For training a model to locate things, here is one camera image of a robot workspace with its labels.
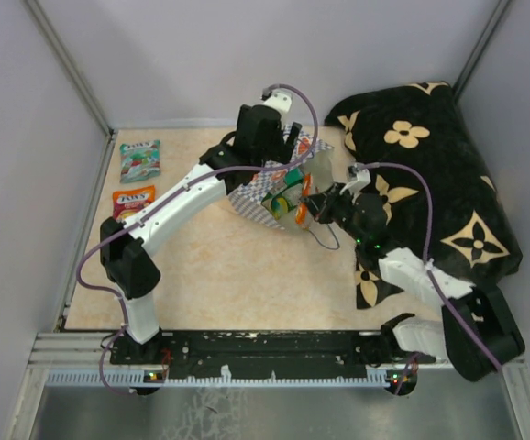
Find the orange fruits candy bag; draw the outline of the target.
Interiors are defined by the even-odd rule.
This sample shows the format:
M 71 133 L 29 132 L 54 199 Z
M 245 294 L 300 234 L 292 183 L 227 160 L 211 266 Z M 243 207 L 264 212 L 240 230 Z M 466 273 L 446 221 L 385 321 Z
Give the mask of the orange fruits candy bag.
M 155 192 L 154 185 L 114 192 L 112 194 L 113 218 L 121 222 L 142 211 L 155 201 Z

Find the green mint candy bag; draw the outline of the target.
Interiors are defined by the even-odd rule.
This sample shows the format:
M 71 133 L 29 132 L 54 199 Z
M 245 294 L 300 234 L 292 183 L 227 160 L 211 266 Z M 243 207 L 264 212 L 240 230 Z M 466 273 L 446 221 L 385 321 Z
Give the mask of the green mint candy bag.
M 160 175 L 160 141 L 158 139 L 122 144 L 120 182 L 142 182 Z

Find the checkered paper bag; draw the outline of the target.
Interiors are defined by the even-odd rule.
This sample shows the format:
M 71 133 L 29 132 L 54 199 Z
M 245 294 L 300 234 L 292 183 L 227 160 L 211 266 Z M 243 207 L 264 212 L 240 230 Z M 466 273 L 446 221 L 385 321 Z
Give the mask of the checkered paper bag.
M 300 165 L 288 170 L 260 172 L 253 180 L 228 195 L 234 211 L 255 223 L 296 232 L 307 231 L 314 219 L 302 199 L 325 191 L 333 184 L 333 147 L 323 140 L 311 144 L 312 137 L 302 132 L 293 157 L 310 151 Z

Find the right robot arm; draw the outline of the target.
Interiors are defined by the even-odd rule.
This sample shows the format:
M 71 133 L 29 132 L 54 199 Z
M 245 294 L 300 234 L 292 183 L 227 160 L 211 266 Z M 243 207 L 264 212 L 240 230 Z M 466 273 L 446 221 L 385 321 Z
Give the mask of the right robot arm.
M 317 223 L 334 223 L 354 240 L 367 269 L 440 313 L 438 322 L 412 316 L 395 324 L 381 340 L 388 360 L 403 362 L 418 352 L 450 363 L 462 378 L 476 382 L 524 353 L 502 291 L 488 281 L 449 275 L 401 245 L 387 230 L 378 196 L 354 197 L 336 183 L 302 201 Z

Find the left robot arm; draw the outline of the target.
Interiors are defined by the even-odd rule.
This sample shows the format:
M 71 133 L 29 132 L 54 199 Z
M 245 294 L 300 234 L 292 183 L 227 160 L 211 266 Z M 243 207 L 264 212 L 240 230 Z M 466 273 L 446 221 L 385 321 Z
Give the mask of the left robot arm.
M 177 185 L 138 214 L 100 227 L 100 261 L 124 304 L 129 351 L 140 362 L 156 361 L 162 342 L 153 291 L 160 270 L 153 256 L 178 229 L 205 207 L 250 183 L 270 161 L 290 162 L 301 127 L 285 136 L 284 118 L 292 104 L 279 93 L 262 104 L 242 105 L 234 133 L 210 148 Z

